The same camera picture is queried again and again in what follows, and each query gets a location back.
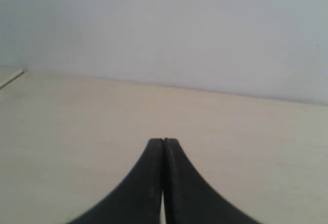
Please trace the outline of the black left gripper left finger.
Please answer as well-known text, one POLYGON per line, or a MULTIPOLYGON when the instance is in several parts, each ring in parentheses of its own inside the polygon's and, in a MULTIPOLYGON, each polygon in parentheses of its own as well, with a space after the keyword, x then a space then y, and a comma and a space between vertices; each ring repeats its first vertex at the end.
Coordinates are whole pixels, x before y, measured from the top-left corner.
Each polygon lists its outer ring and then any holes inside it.
POLYGON ((160 223, 162 156, 163 139, 150 139, 120 184, 70 223, 160 223))

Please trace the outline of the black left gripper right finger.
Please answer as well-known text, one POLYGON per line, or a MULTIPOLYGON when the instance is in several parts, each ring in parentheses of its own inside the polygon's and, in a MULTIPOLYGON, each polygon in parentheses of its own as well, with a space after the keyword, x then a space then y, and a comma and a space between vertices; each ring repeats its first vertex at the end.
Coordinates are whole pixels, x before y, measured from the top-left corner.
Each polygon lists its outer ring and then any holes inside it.
POLYGON ((162 191, 166 223, 258 223, 216 192, 179 141, 163 140, 162 191))

